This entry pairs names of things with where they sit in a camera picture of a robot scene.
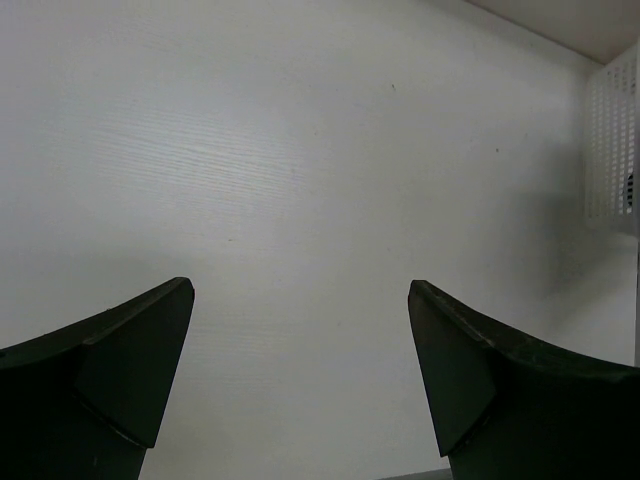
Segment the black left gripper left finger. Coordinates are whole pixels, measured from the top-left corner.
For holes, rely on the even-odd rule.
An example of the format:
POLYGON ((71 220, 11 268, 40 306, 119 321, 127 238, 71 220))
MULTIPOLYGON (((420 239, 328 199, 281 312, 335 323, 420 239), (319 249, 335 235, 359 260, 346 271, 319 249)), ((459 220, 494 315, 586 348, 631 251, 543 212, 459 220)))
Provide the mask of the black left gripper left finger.
POLYGON ((171 279, 1 351, 4 479, 136 479, 154 448, 195 289, 171 279))

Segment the white perforated plastic basket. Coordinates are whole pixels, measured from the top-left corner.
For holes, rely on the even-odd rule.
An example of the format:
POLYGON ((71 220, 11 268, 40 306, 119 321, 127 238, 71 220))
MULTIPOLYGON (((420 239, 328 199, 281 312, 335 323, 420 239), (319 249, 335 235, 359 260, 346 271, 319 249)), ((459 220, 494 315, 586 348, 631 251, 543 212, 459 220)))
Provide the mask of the white perforated plastic basket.
POLYGON ((587 223, 639 236, 639 44, 587 83, 582 203, 587 223))

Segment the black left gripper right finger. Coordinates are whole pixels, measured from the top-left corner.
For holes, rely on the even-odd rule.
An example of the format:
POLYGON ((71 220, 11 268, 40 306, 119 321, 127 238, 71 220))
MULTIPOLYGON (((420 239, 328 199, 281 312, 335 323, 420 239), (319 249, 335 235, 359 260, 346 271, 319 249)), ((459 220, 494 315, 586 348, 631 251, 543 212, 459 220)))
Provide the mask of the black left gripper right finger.
POLYGON ((456 479, 635 479, 639 371, 566 350, 424 280, 410 324, 439 453, 456 479))

